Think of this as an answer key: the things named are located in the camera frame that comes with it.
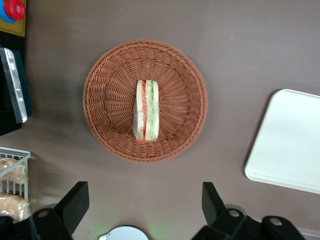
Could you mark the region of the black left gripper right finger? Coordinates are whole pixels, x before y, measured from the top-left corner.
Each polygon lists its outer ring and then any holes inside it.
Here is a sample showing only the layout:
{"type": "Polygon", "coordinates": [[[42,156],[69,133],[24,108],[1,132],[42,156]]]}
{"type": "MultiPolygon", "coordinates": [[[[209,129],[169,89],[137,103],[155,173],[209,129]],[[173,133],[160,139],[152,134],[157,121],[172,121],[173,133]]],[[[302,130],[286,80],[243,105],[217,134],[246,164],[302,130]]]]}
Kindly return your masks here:
{"type": "Polygon", "coordinates": [[[201,207],[208,226],[211,226],[227,209],[212,182],[202,183],[201,207]]]}

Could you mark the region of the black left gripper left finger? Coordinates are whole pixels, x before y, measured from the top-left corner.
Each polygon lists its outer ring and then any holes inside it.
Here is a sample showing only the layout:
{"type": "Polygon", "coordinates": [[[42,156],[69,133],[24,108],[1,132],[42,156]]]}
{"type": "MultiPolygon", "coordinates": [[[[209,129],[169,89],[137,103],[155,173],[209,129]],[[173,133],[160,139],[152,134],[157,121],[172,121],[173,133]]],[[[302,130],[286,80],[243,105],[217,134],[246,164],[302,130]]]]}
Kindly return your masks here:
{"type": "Polygon", "coordinates": [[[87,181],[77,182],[54,207],[63,226],[72,236],[90,206],[87,181]]]}

